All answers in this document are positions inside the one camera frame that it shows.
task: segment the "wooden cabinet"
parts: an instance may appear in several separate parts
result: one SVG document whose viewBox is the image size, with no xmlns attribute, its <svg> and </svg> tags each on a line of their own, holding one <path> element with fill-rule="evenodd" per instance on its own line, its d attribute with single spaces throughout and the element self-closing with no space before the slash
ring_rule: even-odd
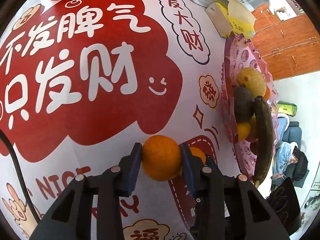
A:
<svg viewBox="0 0 320 240">
<path fill-rule="evenodd" d="M 319 33 L 306 14 L 283 21 L 281 24 L 292 45 L 320 39 Z"/>
<path fill-rule="evenodd" d="M 259 9 L 270 26 L 256 30 L 251 41 L 267 62 L 273 80 L 320 70 L 320 35 L 308 16 L 302 14 L 277 22 L 271 13 L 267 14 L 268 6 L 262 5 Z"/>
<path fill-rule="evenodd" d="M 261 10 L 260 7 L 253 11 L 252 14 L 257 19 L 254 23 L 255 32 L 258 32 L 259 30 L 267 28 L 271 25 L 266 14 L 263 12 L 263 10 Z"/>
<path fill-rule="evenodd" d="M 281 22 L 259 31 L 251 41 L 254 47 L 259 49 L 261 57 L 291 47 L 291 43 L 285 30 L 282 28 Z"/>
<path fill-rule="evenodd" d="M 293 72 L 284 49 L 265 56 L 263 59 L 268 64 L 268 71 L 271 73 L 273 80 L 293 76 Z"/>
<path fill-rule="evenodd" d="M 260 6 L 260 9 L 263 11 L 263 13 L 267 16 L 270 25 L 276 24 L 280 22 L 279 17 L 276 14 L 272 14 L 270 9 L 269 9 L 269 4 L 265 3 Z"/>
<path fill-rule="evenodd" d="M 294 46 L 297 54 L 297 68 L 294 75 L 320 70 L 320 40 Z"/>
</svg>

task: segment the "tangerine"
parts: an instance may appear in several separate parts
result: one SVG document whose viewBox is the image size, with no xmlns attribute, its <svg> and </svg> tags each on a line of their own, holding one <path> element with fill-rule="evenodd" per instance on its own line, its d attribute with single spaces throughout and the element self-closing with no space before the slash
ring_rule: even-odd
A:
<svg viewBox="0 0 320 240">
<path fill-rule="evenodd" d="M 266 90 L 266 93 L 264 94 L 263 98 L 268 101 L 269 98 L 270 98 L 270 88 L 268 88 L 267 86 L 267 90 Z"/>
<path fill-rule="evenodd" d="M 166 181 L 174 178 L 182 163 L 179 145 L 164 135 L 150 137 L 142 148 L 142 166 L 154 180 Z"/>
<path fill-rule="evenodd" d="M 196 147 L 190 147 L 190 151 L 193 156 L 197 156 L 201 159 L 202 163 L 205 165 L 206 157 L 203 151 Z M 180 168 L 179 175 L 182 176 L 182 167 Z"/>
</svg>

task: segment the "orange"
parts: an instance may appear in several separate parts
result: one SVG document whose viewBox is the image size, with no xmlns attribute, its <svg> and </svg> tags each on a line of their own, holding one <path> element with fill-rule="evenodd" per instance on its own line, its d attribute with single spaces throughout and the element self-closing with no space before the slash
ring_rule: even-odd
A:
<svg viewBox="0 0 320 240">
<path fill-rule="evenodd" d="M 237 123 L 238 128 L 238 141 L 243 141 L 246 139 L 250 134 L 250 124 L 248 122 L 239 122 Z"/>
<path fill-rule="evenodd" d="M 249 124 L 250 124 L 250 134 L 245 140 L 248 141 L 248 142 L 255 142 L 258 139 L 257 121 L 256 121 L 255 114 L 249 120 Z"/>
<path fill-rule="evenodd" d="M 190 147 L 190 151 L 193 156 L 197 156 L 201 159 L 202 163 L 205 165 L 206 158 L 203 151 L 196 147 Z M 182 176 L 182 167 L 180 168 L 179 175 Z"/>
<path fill-rule="evenodd" d="M 150 137 L 142 148 L 142 166 L 154 180 L 166 181 L 174 178 L 181 167 L 179 145 L 163 135 Z"/>
<path fill-rule="evenodd" d="M 266 93 L 265 93 L 265 95 L 263 96 L 263 98 L 264 98 L 266 101 L 268 101 L 269 98 L 270 98 L 270 88 L 268 88 L 268 86 L 267 86 L 267 90 L 266 90 Z"/>
</svg>

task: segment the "yellow box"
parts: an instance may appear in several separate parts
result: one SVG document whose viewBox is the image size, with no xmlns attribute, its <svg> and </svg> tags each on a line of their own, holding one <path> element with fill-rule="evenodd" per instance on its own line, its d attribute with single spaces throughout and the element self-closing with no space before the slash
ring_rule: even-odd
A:
<svg viewBox="0 0 320 240">
<path fill-rule="evenodd" d="M 221 37 L 228 37 L 231 32 L 243 33 L 247 39 L 255 35 L 252 13 L 238 0 L 230 0 L 228 8 L 220 3 L 213 3 L 205 10 Z"/>
</svg>

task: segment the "fruit plate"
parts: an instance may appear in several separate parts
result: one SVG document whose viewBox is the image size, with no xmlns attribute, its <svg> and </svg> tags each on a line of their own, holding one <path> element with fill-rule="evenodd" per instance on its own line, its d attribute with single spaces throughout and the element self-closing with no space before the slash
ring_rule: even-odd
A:
<svg viewBox="0 0 320 240">
<path fill-rule="evenodd" d="M 260 57 L 258 49 L 255 49 L 251 40 L 246 39 L 243 34 L 236 36 L 233 32 L 226 39 L 224 50 L 224 63 L 222 64 L 222 109 L 228 140 L 233 144 L 233 153 L 239 165 L 240 171 L 251 179 L 254 175 L 254 167 L 257 156 L 250 150 L 250 142 L 238 141 L 238 130 L 234 115 L 234 95 L 232 86 L 239 86 L 236 77 L 241 69 L 245 67 L 259 70 L 270 89 L 270 98 L 267 101 L 270 107 L 274 127 L 274 145 L 277 143 L 276 129 L 279 125 L 277 116 L 279 107 L 277 105 L 277 93 L 274 91 L 272 75 L 268 72 L 267 63 Z"/>
</svg>

